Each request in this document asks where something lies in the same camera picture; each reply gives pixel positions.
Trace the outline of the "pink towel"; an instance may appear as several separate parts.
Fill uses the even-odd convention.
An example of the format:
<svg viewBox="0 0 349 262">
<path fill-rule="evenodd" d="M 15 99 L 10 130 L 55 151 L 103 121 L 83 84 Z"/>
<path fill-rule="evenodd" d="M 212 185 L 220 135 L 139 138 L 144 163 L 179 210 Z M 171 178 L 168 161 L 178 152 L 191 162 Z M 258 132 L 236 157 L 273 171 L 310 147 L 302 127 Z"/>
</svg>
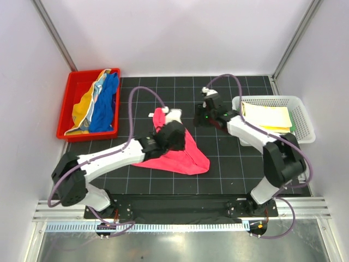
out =
<svg viewBox="0 0 349 262">
<path fill-rule="evenodd" d="M 183 151 L 165 150 L 155 141 L 155 134 L 165 125 L 165 114 L 161 108 L 156 108 L 153 114 L 155 132 L 150 139 L 142 138 L 139 142 L 146 147 L 145 159 L 135 166 L 176 172 L 185 175 L 197 175 L 209 170 L 209 159 L 198 149 L 193 137 L 186 129 L 185 149 Z"/>
</svg>

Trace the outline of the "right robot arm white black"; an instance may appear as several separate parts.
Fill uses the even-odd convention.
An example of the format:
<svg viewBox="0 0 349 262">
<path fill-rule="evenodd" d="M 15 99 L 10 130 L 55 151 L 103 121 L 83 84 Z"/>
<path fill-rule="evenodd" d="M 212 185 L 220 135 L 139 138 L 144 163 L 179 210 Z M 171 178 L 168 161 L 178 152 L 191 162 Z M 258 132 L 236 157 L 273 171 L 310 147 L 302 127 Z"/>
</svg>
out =
<svg viewBox="0 0 349 262">
<path fill-rule="evenodd" d="M 203 102 L 195 105 L 194 126 L 215 127 L 243 139 L 262 154 L 263 179 L 247 194 L 245 208 L 251 216 L 259 216 L 282 186 L 306 171 L 305 157 L 291 133 L 268 134 L 228 110 L 215 90 L 202 93 Z"/>
</svg>

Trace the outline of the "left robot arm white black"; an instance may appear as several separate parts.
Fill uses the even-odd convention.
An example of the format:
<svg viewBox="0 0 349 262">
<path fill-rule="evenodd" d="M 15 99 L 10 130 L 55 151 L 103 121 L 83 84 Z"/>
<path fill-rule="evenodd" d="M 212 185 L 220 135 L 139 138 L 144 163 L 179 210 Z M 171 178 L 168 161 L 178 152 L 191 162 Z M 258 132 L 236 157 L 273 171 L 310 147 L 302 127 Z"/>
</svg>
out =
<svg viewBox="0 0 349 262">
<path fill-rule="evenodd" d="M 93 186 L 91 181 L 124 166 L 160 158 L 170 150 L 184 149 L 185 127 L 171 121 L 153 134 L 107 150 L 80 156 L 65 153 L 51 175 L 53 193 L 64 207 L 82 204 L 102 218 L 111 218 L 117 210 L 116 202 L 109 191 Z"/>
</svg>

